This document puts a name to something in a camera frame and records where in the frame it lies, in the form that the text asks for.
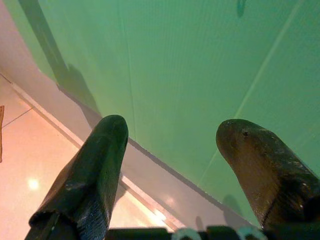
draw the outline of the green wall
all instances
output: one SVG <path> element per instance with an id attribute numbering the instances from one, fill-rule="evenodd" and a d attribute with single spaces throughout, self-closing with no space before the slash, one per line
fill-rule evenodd
<path id="1" fill-rule="evenodd" d="M 320 174 L 319 0 L 5 3 L 42 72 L 252 223 L 222 121 L 274 131 Z"/>

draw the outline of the floor tile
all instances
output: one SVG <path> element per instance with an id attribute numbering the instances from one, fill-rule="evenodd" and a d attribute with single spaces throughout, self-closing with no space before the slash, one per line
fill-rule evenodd
<path id="1" fill-rule="evenodd" d="M 29 231 L 30 216 L 77 148 L 34 110 L 2 129 L 2 145 L 0 239 L 20 240 Z"/>
<path id="2" fill-rule="evenodd" d="M 4 105 L 2 127 L 27 112 L 31 107 L 13 90 L 11 84 L 0 75 L 0 106 Z"/>

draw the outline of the white ring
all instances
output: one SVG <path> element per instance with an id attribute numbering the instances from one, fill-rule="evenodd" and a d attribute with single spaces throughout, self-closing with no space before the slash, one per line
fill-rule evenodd
<path id="1" fill-rule="evenodd" d="M 247 240 L 246 237 L 252 235 L 259 240 L 268 240 L 268 238 L 256 227 L 254 226 L 244 226 L 240 227 L 236 234 L 241 240 Z"/>
<path id="2" fill-rule="evenodd" d="M 193 230 L 192 228 L 178 229 L 174 234 L 172 234 L 171 240 L 181 240 L 185 237 L 188 237 L 192 240 L 201 240 L 199 233 L 197 233 L 197 231 Z"/>

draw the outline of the beige tile floor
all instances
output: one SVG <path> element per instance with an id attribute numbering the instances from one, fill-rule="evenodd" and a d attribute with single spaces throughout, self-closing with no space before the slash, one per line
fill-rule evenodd
<path id="1" fill-rule="evenodd" d="M 24 239 L 28 220 L 77 148 L 25 103 L 0 75 L 3 162 L 0 163 L 0 240 Z M 110 228 L 166 227 L 119 186 Z"/>

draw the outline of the tile grout line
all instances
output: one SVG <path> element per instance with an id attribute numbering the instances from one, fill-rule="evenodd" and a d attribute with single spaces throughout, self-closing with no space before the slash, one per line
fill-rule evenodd
<path id="1" fill-rule="evenodd" d="M 34 107 L 31 107 L 29 110 L 25 111 L 24 113 L 20 114 L 19 116 L 17 116 L 15 119 L 11 120 L 10 122 L 8 122 L 6 125 L 4 125 L 2 127 L 2 129 L 4 129 L 6 126 L 12 124 L 15 120 L 17 120 L 18 118 L 22 117 L 23 115 L 25 115 L 26 113 L 28 113 L 29 111 L 31 111 Z"/>
<path id="2" fill-rule="evenodd" d="M 32 97 L 30 97 L 22 88 L 15 83 L 12 84 L 13 89 L 28 105 L 30 105 L 34 111 L 44 118 L 49 124 L 57 129 L 65 138 L 67 138 L 76 148 L 80 149 L 84 144 L 78 136 L 76 136 L 71 130 L 64 126 L 53 115 L 47 112 L 39 103 L 37 103 Z"/>
<path id="3" fill-rule="evenodd" d="M 5 75 L 3 75 L 1 72 L 0 72 L 0 77 L 2 77 L 4 80 L 6 80 L 8 83 L 10 83 L 10 84 L 12 84 L 12 82 L 10 82 L 9 80 L 8 80 L 8 78 L 5 76 Z"/>

